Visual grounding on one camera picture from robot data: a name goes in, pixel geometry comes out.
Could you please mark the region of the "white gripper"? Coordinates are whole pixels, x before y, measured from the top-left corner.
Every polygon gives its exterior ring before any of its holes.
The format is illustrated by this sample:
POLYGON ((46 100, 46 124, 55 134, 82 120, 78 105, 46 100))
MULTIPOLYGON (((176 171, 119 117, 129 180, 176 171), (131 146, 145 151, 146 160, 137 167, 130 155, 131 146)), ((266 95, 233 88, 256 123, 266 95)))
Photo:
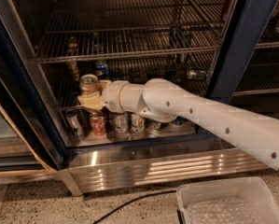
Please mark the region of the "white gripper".
POLYGON ((128 81, 101 80, 100 92, 90 95, 79 95, 77 97, 80 104, 87 109, 102 110, 104 106, 114 113, 133 112, 140 113, 146 103, 142 97, 144 86, 141 84, 131 84, 128 81))

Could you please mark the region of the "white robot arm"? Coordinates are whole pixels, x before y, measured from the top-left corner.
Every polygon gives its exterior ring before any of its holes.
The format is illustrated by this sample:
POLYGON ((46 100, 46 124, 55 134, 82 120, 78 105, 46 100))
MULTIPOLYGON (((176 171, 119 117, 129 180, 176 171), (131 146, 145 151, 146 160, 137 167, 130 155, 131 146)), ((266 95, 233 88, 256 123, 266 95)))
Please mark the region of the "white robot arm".
POLYGON ((154 78, 146 84, 104 81, 78 96, 86 109, 132 112, 159 122, 188 119, 279 171, 279 119, 225 105, 154 78))

